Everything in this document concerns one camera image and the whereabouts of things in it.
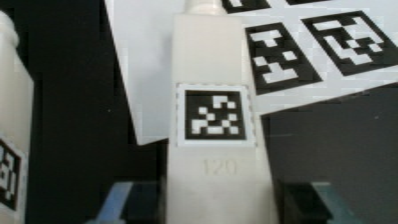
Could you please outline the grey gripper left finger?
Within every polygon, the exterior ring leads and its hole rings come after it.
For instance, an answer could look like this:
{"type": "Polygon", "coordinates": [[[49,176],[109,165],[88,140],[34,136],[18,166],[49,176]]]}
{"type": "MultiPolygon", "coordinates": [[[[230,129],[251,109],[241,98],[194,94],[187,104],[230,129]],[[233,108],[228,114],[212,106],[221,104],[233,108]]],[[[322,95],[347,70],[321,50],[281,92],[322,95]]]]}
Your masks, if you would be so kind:
{"type": "Polygon", "coordinates": [[[155,182],[116,182],[97,217],[84,224],[161,224],[155,182]]]}

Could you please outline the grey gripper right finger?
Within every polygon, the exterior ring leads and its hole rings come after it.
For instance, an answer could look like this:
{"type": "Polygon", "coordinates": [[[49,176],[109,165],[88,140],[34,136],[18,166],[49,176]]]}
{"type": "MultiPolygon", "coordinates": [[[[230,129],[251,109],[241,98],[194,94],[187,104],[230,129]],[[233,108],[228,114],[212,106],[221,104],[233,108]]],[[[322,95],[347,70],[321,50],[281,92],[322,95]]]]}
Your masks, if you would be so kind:
{"type": "Polygon", "coordinates": [[[329,182],[280,183],[281,224],[356,224],[356,215],[329,182]]]}

